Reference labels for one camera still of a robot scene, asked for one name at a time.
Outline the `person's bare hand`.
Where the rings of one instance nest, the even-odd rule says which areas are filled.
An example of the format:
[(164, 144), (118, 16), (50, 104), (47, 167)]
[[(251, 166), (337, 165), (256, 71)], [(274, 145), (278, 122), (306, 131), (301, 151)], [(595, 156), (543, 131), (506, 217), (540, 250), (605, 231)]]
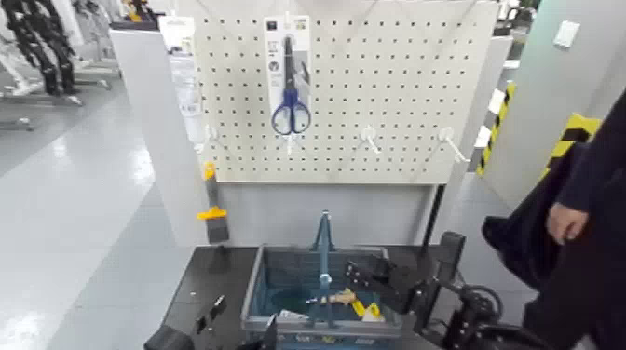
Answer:
[(582, 233), (588, 220), (587, 212), (555, 203), (549, 211), (546, 227), (552, 239), (557, 244), (564, 245)]

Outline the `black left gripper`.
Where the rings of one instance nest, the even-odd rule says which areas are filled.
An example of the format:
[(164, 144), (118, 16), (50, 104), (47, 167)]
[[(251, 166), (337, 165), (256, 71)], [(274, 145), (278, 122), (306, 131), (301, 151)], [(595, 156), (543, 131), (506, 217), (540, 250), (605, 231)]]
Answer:
[[(212, 331), (218, 316), (226, 309), (225, 295), (217, 297), (211, 304), (200, 310), (195, 320), (194, 332), (200, 335)], [(276, 350), (278, 343), (278, 315), (272, 315), (265, 327), (263, 335), (253, 341), (240, 344), (237, 350)], [(144, 350), (195, 350), (192, 337), (168, 325), (161, 325), (158, 330), (143, 344)]]

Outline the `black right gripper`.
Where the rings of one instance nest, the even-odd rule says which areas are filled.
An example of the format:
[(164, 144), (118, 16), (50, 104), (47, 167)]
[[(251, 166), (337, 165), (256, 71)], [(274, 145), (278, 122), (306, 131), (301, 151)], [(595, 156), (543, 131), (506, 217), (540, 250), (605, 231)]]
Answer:
[[(361, 269), (355, 262), (347, 261), (344, 275), (350, 289), (365, 290), (368, 287), (368, 281), (361, 275)], [(370, 276), (380, 285), (378, 294), (385, 306), (401, 315), (419, 311), (427, 286), (427, 277), (423, 272), (408, 267), (394, 267), (393, 261), (376, 257)]]

